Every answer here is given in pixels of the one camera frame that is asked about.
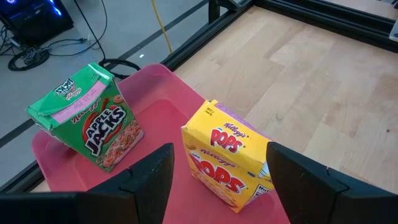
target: cardboard box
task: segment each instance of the cardboard box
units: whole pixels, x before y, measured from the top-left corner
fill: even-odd
[[[26,111],[46,132],[105,171],[144,135],[112,73],[94,63]]]
[[[182,127],[183,143],[194,178],[238,213],[274,189],[266,162],[271,140],[220,108],[217,101],[206,101]]]

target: gray floor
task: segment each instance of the gray floor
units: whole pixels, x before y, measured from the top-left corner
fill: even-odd
[[[108,58],[116,58],[159,30],[150,0],[104,0],[108,12],[108,30],[101,44]],[[168,24],[201,0],[158,0],[157,9],[164,25]],[[65,38],[89,37],[89,30],[73,1],[63,1],[70,13],[75,28],[62,33],[50,42]],[[100,0],[81,0],[80,6],[94,28],[100,34],[104,28],[104,12]],[[173,49],[176,49],[207,22],[207,6],[171,28],[167,33]],[[54,54],[72,54],[86,45],[56,49]],[[162,61],[169,54],[164,37],[154,41],[133,54],[129,60],[140,66]],[[0,95],[3,110],[0,117],[0,137],[28,119],[24,109],[54,88],[71,74],[90,62],[102,59],[99,50],[89,50],[74,57],[51,57],[43,65],[26,72],[11,72],[7,69],[10,57],[0,57]],[[128,68],[116,67],[115,71],[133,73]],[[38,127],[33,126],[0,148],[0,186],[34,161],[30,142]]]

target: green cereal box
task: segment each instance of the green cereal box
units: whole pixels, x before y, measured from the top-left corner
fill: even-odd
[[[142,138],[112,73],[91,63],[26,109],[46,132],[105,171]]]

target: pops logo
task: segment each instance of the pops logo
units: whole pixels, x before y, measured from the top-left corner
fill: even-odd
[[[214,167],[209,161],[206,160],[199,161],[191,154],[189,154],[189,157],[200,172],[204,172],[207,176],[213,178],[219,184],[223,184],[226,188],[232,190],[233,192],[240,194],[241,189],[246,187],[241,180],[233,177],[228,170],[220,166]]]
[[[221,128],[211,130],[210,145],[214,146],[216,143],[232,153],[236,153],[243,146],[243,143],[237,140],[233,134],[229,135]]]

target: pink label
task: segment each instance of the pink label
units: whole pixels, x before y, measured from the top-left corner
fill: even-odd
[[[68,120],[73,115],[77,114],[77,112],[85,109],[90,103],[95,101],[97,97],[102,93],[102,91],[106,88],[106,86],[97,81],[93,87],[86,94],[80,97],[79,100],[76,100],[74,103],[69,105],[67,108],[60,110],[54,114],[51,114],[51,117],[56,120],[58,123],[62,124],[66,120]]]

